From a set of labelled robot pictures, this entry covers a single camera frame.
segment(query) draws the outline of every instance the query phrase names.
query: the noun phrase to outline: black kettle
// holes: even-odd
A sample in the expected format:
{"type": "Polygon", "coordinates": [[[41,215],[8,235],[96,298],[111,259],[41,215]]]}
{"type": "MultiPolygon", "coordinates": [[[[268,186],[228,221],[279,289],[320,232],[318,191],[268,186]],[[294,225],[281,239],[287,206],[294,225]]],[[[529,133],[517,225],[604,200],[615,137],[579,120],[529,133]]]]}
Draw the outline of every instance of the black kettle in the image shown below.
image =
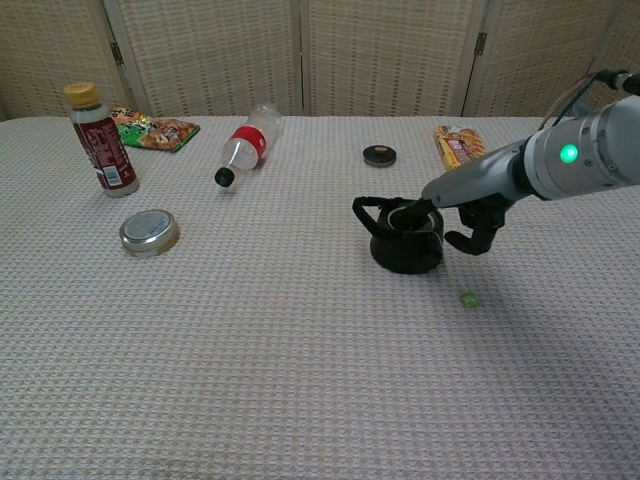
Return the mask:
{"type": "Polygon", "coordinates": [[[378,264],[396,273],[425,273],[442,261],[443,220],[438,211],[429,212],[424,224],[412,230],[395,228],[391,215],[413,203],[404,198],[358,197],[353,212],[372,235],[371,255],[378,264]],[[364,207],[378,207],[374,220],[364,207]]]}

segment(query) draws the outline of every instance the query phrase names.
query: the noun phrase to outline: green indicator light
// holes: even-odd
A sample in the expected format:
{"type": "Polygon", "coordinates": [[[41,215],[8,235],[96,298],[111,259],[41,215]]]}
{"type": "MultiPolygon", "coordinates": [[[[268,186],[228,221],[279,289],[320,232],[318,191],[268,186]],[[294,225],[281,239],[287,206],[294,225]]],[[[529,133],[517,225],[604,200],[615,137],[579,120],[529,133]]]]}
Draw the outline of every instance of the green indicator light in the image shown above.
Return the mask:
{"type": "Polygon", "coordinates": [[[562,147],[560,150],[560,160],[564,163],[573,163],[578,159],[578,147],[569,144],[562,147]]]}

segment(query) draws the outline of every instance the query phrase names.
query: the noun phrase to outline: bottle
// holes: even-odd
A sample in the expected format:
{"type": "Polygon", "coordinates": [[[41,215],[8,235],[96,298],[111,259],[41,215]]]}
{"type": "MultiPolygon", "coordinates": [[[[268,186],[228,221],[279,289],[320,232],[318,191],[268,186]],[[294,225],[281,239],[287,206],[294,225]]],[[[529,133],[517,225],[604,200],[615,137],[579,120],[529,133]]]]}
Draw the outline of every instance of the bottle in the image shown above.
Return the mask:
{"type": "Polygon", "coordinates": [[[254,168],[271,150],[281,131],[282,115],[274,105],[254,107],[244,125],[222,148],[222,167],[216,172],[216,183],[230,187],[236,177],[254,168]]]}
{"type": "Polygon", "coordinates": [[[73,106],[71,122],[84,147],[104,193],[123,197],[140,186],[136,172],[122,144],[111,111],[100,103],[93,83],[72,83],[64,88],[73,106]]]}

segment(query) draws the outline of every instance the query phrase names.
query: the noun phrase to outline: black lid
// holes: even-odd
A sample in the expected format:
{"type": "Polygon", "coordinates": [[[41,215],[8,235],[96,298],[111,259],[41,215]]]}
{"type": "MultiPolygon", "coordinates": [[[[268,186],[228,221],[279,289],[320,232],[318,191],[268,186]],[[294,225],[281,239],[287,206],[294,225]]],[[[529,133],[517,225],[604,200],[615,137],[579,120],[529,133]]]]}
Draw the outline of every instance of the black lid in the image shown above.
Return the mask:
{"type": "Polygon", "coordinates": [[[372,167],[390,167],[396,163],[396,151],[386,145],[371,145],[362,154],[365,163],[372,167]]]}
{"type": "Polygon", "coordinates": [[[228,187],[233,183],[236,175],[230,168],[222,167],[216,172],[216,176],[214,178],[216,180],[216,183],[221,187],[228,187]]]}

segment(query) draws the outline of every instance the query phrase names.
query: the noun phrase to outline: snack bag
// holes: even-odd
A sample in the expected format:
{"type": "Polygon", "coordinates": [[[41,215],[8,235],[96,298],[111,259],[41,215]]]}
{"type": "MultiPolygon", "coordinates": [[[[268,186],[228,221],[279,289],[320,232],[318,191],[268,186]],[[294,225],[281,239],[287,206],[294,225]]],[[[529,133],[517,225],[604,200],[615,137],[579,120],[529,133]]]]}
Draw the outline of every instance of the snack bag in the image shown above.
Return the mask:
{"type": "Polygon", "coordinates": [[[472,128],[436,125],[435,140],[447,171],[487,153],[482,137],[472,128]]]}
{"type": "Polygon", "coordinates": [[[114,108],[111,116],[122,142],[130,147],[177,152],[200,130],[195,123],[154,118],[125,107],[114,108]]]}

